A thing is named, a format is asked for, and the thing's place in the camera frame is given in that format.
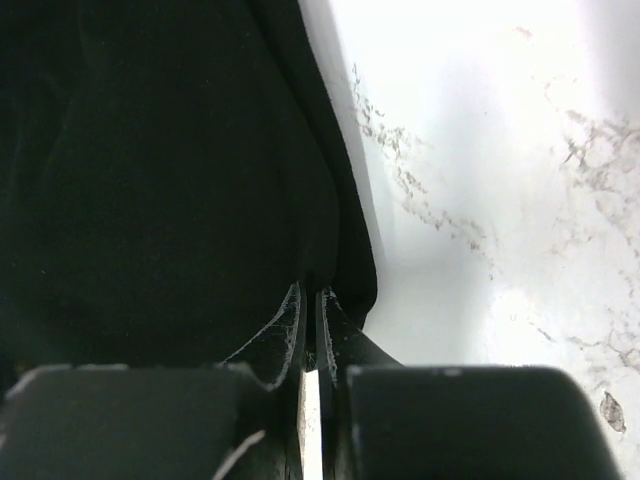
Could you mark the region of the black t shirt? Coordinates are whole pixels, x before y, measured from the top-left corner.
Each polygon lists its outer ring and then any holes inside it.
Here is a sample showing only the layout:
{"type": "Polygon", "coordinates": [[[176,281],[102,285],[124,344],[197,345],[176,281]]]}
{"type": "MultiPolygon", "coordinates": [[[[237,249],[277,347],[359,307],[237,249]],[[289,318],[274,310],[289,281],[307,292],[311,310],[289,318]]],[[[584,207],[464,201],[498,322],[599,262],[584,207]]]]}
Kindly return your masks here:
{"type": "Polygon", "coordinates": [[[377,279],[295,1],[1,5],[1,357],[200,366],[377,279]]]}

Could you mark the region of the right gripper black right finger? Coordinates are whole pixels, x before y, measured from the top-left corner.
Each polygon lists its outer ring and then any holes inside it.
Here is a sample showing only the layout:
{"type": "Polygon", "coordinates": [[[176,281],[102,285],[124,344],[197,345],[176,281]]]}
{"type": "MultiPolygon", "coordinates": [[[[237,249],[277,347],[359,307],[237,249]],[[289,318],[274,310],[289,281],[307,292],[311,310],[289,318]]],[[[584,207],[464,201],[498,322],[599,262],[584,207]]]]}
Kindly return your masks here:
{"type": "Polygon", "coordinates": [[[330,290],[314,313],[327,479],[617,479],[578,385],[548,367],[399,364],[330,290]]]}

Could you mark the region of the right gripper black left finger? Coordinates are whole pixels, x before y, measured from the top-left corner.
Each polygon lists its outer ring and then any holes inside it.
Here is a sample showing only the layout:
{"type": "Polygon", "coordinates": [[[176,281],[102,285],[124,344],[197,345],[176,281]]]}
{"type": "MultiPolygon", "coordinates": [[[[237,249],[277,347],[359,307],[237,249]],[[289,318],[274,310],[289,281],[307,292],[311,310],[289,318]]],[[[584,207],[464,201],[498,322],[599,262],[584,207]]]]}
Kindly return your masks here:
{"type": "Polygon", "coordinates": [[[306,294],[199,369],[50,365],[1,409],[5,479],[298,479],[306,294]]]}

